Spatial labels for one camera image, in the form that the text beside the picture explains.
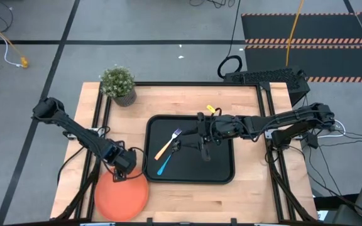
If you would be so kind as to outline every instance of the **black tray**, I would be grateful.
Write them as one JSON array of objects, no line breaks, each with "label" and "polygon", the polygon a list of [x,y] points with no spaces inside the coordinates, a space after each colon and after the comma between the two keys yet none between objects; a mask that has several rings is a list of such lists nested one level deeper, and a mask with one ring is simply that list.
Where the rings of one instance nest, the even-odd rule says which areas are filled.
[{"label": "black tray", "polygon": [[[149,181],[171,183],[210,183],[226,184],[234,178],[233,141],[223,141],[220,146],[209,145],[211,160],[204,161],[200,152],[193,148],[183,147],[170,158],[162,175],[157,171],[166,161],[171,145],[159,160],[155,156],[170,140],[176,129],[183,131],[196,126],[197,116],[166,116],[157,115],[149,119],[146,126],[145,153],[147,163],[143,160],[144,174]],[[193,134],[179,137],[181,142],[192,143],[199,140],[199,135]]]}]

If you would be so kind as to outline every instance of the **wooden table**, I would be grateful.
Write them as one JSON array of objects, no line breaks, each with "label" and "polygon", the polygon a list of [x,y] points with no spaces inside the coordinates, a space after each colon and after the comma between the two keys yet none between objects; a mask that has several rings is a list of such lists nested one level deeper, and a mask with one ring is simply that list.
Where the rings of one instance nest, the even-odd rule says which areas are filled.
[{"label": "wooden table", "polygon": [[[75,121],[91,127],[99,83],[83,84]],[[157,114],[196,115],[198,111],[209,114],[206,105],[220,107],[223,114],[260,115],[258,98],[254,87],[136,87],[138,98],[130,107],[111,105],[107,137],[123,140],[127,147],[143,148],[148,119]],[[287,87],[284,83],[271,83],[271,94],[276,113],[292,109]],[[102,103],[100,123],[105,103]],[[239,223],[277,222],[269,168],[264,160],[265,142],[261,137],[257,143],[234,139],[236,173],[226,185],[186,185],[150,183],[149,200],[144,210],[133,222],[221,222],[228,223],[237,218]],[[291,144],[300,149],[298,141]],[[77,141],[69,141],[65,159],[78,150]],[[52,208],[51,217],[56,217],[72,200],[79,189],[85,153],[76,157],[62,171],[60,183]],[[142,155],[137,152],[138,166]],[[303,207],[317,218],[314,200],[303,156],[297,150],[284,152],[288,178],[293,194]],[[280,190],[283,214],[288,218],[285,196]],[[89,195],[85,196],[82,216],[85,216]],[[96,212],[93,221],[105,221]]]}]

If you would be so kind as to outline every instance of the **red plate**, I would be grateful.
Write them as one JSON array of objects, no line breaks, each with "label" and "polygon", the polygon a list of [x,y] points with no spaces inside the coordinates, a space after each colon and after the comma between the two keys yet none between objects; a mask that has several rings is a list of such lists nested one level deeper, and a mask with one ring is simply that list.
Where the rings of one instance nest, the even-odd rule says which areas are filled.
[{"label": "red plate", "polygon": [[[128,177],[141,173],[134,169]],[[135,179],[112,182],[112,174],[105,172],[97,182],[94,202],[99,213],[114,222],[126,222],[137,216],[148,201],[148,181],[142,174]]]}]

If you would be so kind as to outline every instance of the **plant pot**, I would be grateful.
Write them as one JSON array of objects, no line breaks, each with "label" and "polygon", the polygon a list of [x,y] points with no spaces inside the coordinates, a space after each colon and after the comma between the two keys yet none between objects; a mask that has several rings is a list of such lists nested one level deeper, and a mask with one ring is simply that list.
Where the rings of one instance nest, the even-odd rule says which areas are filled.
[{"label": "plant pot", "polygon": [[136,92],[135,88],[132,88],[132,90],[127,93],[125,96],[122,97],[113,97],[115,103],[117,103],[121,107],[127,107],[131,104],[133,104],[136,100]]}]

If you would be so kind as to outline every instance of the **silver fork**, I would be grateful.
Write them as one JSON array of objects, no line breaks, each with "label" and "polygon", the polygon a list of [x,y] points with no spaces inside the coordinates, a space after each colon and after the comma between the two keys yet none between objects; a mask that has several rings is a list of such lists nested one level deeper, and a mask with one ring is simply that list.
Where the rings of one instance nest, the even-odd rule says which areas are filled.
[{"label": "silver fork", "polygon": [[164,153],[164,151],[168,148],[168,146],[170,145],[170,143],[178,136],[180,135],[180,133],[182,132],[181,129],[177,129],[176,131],[173,132],[173,134],[171,135],[171,139],[166,143],[166,145],[164,145],[164,147],[162,147],[162,149],[156,154],[155,156],[155,160],[158,160],[162,154]]}]

